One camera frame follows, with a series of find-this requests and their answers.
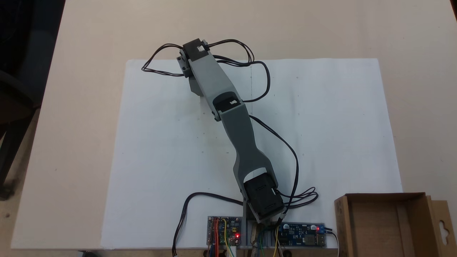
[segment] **red wire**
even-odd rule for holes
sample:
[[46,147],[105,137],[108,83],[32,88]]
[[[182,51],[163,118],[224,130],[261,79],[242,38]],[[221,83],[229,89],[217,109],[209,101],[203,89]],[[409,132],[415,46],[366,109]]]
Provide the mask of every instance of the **red wire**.
[[214,256],[219,255],[219,218],[216,220],[216,227],[214,228],[214,238],[215,238],[215,247],[214,247]]

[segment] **blue circuit board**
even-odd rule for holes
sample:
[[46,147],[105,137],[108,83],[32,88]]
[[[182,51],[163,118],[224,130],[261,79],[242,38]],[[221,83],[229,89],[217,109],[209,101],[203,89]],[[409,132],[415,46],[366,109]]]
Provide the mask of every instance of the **blue circuit board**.
[[325,247],[323,223],[281,223],[278,243],[282,246]]

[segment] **hang tab hole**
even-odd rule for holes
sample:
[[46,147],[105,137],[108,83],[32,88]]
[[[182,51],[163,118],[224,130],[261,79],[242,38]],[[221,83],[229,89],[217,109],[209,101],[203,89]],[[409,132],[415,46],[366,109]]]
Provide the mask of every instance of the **hang tab hole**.
[[447,236],[449,235],[449,230],[444,227],[444,221],[442,220],[440,220],[440,233],[443,244],[447,246]]

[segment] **white paper sheet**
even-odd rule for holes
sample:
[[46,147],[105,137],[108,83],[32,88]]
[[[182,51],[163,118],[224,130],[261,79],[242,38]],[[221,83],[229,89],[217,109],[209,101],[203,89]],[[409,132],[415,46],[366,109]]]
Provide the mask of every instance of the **white paper sheet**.
[[[171,248],[186,197],[211,192],[241,200],[233,176],[235,151],[204,98],[187,79],[145,73],[144,60],[126,65],[101,245]],[[300,163],[297,193],[315,186],[313,204],[290,210],[291,222],[336,228],[334,200],[345,193],[402,192],[383,84],[376,59],[265,61],[271,90],[248,110],[276,130]],[[154,67],[179,72],[175,60]],[[261,65],[223,69],[243,99],[263,93]],[[290,194],[290,150],[254,123],[279,190]],[[209,215],[242,216],[242,207],[200,196],[190,201],[178,248],[206,247]],[[336,242],[328,237],[328,247]]]

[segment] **yellow wire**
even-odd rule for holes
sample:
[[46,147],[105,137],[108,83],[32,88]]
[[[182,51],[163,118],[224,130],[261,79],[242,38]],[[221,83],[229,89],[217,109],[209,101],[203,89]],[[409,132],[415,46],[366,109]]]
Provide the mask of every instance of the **yellow wire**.
[[232,255],[231,252],[230,252],[231,249],[229,248],[229,245],[227,244],[227,221],[226,221],[225,219],[222,219],[222,220],[223,220],[224,223],[225,223],[225,226],[224,226],[224,241],[225,241],[225,246],[227,247],[227,250],[228,250],[227,252],[229,253],[229,255],[230,255],[231,257],[233,257],[233,255]]
[[275,257],[276,249],[278,249],[278,231],[279,231],[279,226],[276,228],[276,243],[275,243],[275,252],[273,253],[273,257]]

